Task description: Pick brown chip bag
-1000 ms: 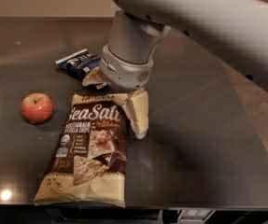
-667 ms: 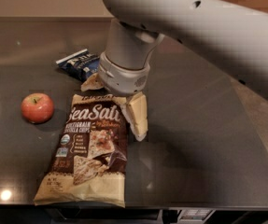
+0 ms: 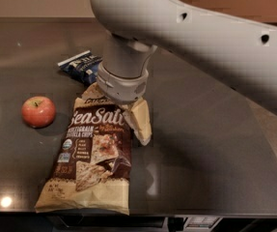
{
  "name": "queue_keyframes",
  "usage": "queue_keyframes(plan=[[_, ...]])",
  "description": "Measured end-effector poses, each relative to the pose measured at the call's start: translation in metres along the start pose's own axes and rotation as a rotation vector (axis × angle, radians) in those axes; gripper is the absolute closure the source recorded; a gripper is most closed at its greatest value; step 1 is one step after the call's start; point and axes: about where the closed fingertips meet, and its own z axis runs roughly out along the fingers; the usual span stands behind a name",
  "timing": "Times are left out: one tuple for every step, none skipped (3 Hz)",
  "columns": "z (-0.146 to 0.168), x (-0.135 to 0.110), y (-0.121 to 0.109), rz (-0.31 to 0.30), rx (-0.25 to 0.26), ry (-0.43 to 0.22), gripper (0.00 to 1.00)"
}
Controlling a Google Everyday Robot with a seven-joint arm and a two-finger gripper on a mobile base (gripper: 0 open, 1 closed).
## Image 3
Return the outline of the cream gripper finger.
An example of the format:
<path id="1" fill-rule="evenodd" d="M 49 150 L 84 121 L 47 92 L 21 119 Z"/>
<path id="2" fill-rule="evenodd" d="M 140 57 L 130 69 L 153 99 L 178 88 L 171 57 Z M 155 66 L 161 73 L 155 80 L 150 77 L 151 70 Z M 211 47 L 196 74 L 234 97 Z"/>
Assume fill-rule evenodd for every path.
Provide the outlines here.
<path id="1" fill-rule="evenodd" d="M 140 98 L 134 103 L 122 105 L 121 109 L 137 139 L 143 146 L 148 145 L 152 137 L 152 127 L 147 101 Z"/>
<path id="2" fill-rule="evenodd" d="M 88 99 L 99 100 L 99 99 L 107 99 L 107 97 L 102 93 L 97 83 L 93 83 L 90 85 L 87 90 L 82 94 L 82 99 L 84 101 Z"/>

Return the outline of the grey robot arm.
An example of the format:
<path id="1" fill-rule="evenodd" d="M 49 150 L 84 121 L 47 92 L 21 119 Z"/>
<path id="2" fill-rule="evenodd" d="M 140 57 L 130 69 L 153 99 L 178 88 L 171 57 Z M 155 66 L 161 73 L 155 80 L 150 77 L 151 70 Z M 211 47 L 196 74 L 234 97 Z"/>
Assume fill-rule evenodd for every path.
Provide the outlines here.
<path id="1" fill-rule="evenodd" d="M 161 47 L 277 115 L 277 27 L 180 0 L 90 0 L 106 29 L 97 84 L 118 104 L 136 102 Z"/>

